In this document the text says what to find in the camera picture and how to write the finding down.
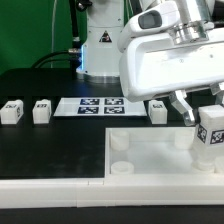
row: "white cube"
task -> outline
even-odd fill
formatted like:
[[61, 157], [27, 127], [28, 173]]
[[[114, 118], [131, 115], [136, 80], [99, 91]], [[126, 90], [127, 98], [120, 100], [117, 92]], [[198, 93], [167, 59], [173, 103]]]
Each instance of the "white cube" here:
[[34, 124], [48, 124], [51, 117], [51, 101], [37, 101], [33, 108]]
[[23, 116], [23, 101], [8, 101], [1, 109], [0, 113], [2, 124], [17, 124], [19, 119]]
[[148, 113], [152, 124], [167, 124], [167, 109], [162, 101], [149, 101]]
[[193, 147], [199, 159], [214, 161], [224, 156], [224, 108], [220, 105], [199, 107], [201, 123], [197, 125]]

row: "black table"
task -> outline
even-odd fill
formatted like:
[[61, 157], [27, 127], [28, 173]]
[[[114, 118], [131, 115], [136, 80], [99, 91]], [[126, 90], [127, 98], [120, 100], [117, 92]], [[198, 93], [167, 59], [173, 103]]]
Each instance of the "black table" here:
[[[61, 97], [121, 97], [119, 84], [76, 80], [69, 69], [15, 69], [0, 77], [0, 106], [24, 102], [17, 125], [0, 126], [0, 179], [104, 177], [105, 128], [150, 127], [148, 117], [52, 117], [34, 125], [36, 100], [50, 99], [55, 111]], [[209, 91], [189, 94], [190, 104], [214, 103]], [[164, 99], [167, 126], [183, 126], [182, 117]], [[0, 211], [0, 223], [222, 223], [223, 206], [147, 206], [119, 208], [48, 208]]]

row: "small white block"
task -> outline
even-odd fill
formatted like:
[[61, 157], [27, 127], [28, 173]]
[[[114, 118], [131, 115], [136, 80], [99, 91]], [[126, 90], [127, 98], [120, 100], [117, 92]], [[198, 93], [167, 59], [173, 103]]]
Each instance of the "small white block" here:
[[224, 108], [220, 105], [212, 105], [206, 107], [199, 107], [198, 109], [202, 126], [217, 129], [217, 127], [224, 127]]
[[152, 124], [167, 124], [167, 109], [162, 101], [149, 101], [148, 113]]
[[119, 161], [111, 166], [111, 174], [124, 175], [134, 173], [134, 165], [130, 162]]
[[51, 117], [51, 101], [37, 101], [33, 108], [34, 124], [48, 124]]
[[23, 116], [23, 101], [8, 101], [1, 109], [0, 113], [2, 124], [17, 124], [19, 119]]
[[110, 134], [110, 145], [114, 150], [127, 150], [129, 148], [129, 133], [123, 130], [112, 131]]

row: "green wall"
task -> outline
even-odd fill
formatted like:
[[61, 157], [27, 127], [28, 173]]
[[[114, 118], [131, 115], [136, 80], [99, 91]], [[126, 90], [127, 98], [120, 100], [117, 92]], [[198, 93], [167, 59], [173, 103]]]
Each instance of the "green wall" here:
[[[54, 0], [0, 0], [0, 74], [8, 69], [28, 68], [51, 52], [51, 23]], [[81, 37], [85, 37], [85, 13]], [[68, 0], [58, 0], [55, 23], [55, 51], [72, 46]], [[55, 63], [55, 67], [68, 63]]]

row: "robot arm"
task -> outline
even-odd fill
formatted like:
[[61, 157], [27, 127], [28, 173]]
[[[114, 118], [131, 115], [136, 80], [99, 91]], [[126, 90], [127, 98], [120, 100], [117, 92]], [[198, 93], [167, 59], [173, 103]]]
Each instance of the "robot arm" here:
[[179, 20], [180, 14], [174, 1], [148, 9], [130, 19], [118, 39], [118, 49], [123, 52], [134, 38], [163, 32]]
[[161, 3], [164, 3], [165, 0], [139, 0], [142, 7], [142, 11], [146, 11], [149, 8], [153, 8]]
[[[165, 23], [147, 32], [142, 29], [140, 16], [167, 3], [176, 3], [178, 11], [174, 11], [176, 15], [179, 13], [179, 20], [164, 29]], [[163, 10], [157, 12], [163, 16]], [[118, 42], [124, 52], [119, 65], [124, 96], [132, 102], [169, 96], [185, 124], [194, 125], [193, 110], [184, 100], [186, 93], [224, 82], [224, 29], [212, 29], [213, 26], [208, 29], [210, 19], [205, 0], [166, 1], [133, 17], [135, 23], [129, 21]]]

